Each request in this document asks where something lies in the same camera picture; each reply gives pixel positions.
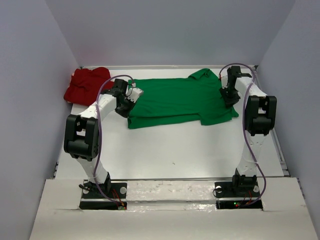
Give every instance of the white wall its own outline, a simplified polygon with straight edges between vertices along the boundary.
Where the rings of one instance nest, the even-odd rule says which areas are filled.
[[[278,99],[276,131],[320,237],[320,1],[297,0],[258,67]]]
[[[43,0],[0,2],[0,239],[27,240],[52,176],[78,66]]]
[[[46,0],[82,66],[259,64],[294,0]]]

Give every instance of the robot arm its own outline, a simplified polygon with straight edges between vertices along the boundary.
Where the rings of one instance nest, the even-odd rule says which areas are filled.
[[[242,97],[245,96],[247,89],[248,99],[244,110],[244,130],[246,139],[256,159],[259,158],[261,146],[266,136],[275,126],[277,99],[275,96],[268,96],[253,83],[252,76],[241,73],[239,66],[231,66],[227,70],[227,76],[221,78],[221,96],[227,108],[232,107]],[[217,198],[239,196],[251,191],[257,184],[257,163],[255,162],[248,146],[244,143],[240,162],[232,177],[232,182],[225,184],[223,189],[217,191]]]
[[[127,118],[134,108],[138,98],[143,94],[139,88],[132,87],[127,91],[128,83],[122,79],[115,79],[112,89],[105,90],[99,96],[98,107],[100,120],[112,111]],[[70,114],[66,119],[64,135],[64,151],[69,153],[83,167],[88,176],[86,189],[96,187],[95,178],[101,189],[108,193],[111,186],[109,173],[101,162],[98,163],[94,178],[94,169],[97,164],[99,150],[99,126],[96,102],[78,115]]]

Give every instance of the red wire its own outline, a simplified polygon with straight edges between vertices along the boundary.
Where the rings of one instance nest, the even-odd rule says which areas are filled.
[[[240,208],[242,206],[242,203],[246,200],[247,194],[244,195],[244,199],[240,202],[239,207]]]
[[[116,191],[115,189],[113,189],[113,191],[114,191],[114,193],[116,194],[117,198],[119,199],[119,201],[120,201],[121,205],[122,205],[122,206],[125,206],[125,205],[124,205],[124,203],[121,201],[121,199],[120,199],[120,197],[119,197],[119,195],[118,195],[117,191]]]
[[[252,195],[251,195],[251,191],[249,190],[249,195],[250,195],[250,200],[249,202],[247,202],[247,204],[251,203],[251,200],[252,200]]]
[[[112,192],[112,195],[113,195],[113,199],[116,199],[116,196],[115,196],[114,192]]]

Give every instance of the green shirt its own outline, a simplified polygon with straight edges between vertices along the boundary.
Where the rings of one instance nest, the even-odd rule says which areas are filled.
[[[208,68],[188,78],[139,79],[144,91],[130,112],[128,128],[138,129],[200,120],[202,125],[219,124],[238,117],[226,108],[219,89],[221,82]]]

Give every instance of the white tabletop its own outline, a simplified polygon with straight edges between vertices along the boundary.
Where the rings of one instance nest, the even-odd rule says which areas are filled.
[[[197,70],[130,69],[110,73],[128,74],[135,79],[186,78]],[[244,147],[242,105],[240,100],[234,106],[240,117],[211,126],[193,121],[128,129],[127,120],[112,112],[102,122],[101,162],[112,179],[230,178]],[[78,114],[84,109],[85,106],[74,104],[71,113]],[[63,149],[58,161],[57,179],[87,178],[81,165]],[[284,175],[271,134],[258,161],[267,177]]]

